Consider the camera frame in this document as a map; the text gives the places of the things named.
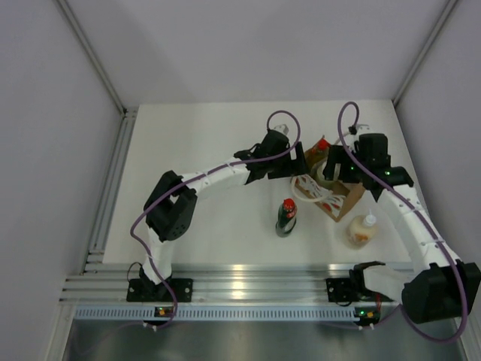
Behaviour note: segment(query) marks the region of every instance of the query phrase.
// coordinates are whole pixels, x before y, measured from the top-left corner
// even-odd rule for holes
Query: black cable
[[[132,269],[132,267],[134,265],[139,265],[140,267],[142,267],[142,263],[140,262],[133,262],[130,266],[129,266],[129,269],[127,270],[127,282],[130,282],[129,280],[129,273],[130,273],[130,270]]]

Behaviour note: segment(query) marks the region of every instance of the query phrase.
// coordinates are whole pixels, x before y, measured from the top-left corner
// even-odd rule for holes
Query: beige bottle
[[[364,246],[377,233],[376,217],[369,212],[367,216],[354,217],[347,227],[349,240],[356,246]]]

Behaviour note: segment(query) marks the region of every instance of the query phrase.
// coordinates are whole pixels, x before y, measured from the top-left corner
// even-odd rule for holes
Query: red bottle
[[[277,213],[276,233],[279,237],[287,237],[292,232],[297,219],[298,208],[291,198],[284,199]]]

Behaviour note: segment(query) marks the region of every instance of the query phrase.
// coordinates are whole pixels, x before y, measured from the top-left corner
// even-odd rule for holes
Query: bottle cap
[[[286,211],[292,211],[295,208],[295,203],[292,198],[284,199],[283,207]]]
[[[376,216],[373,216],[371,213],[369,213],[362,221],[362,224],[366,227],[372,227],[374,224],[376,224],[376,221]]]
[[[331,145],[329,144],[329,142],[326,141],[324,138],[317,142],[317,149],[319,149],[319,150],[326,150],[330,146]]]

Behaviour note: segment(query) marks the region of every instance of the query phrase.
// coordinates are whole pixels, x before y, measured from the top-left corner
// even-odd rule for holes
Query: white bottle cap
[[[376,221],[377,221],[376,216],[373,216],[372,214],[368,214],[362,221],[362,224],[363,226],[366,226],[366,227],[372,227],[374,224],[376,224]]]

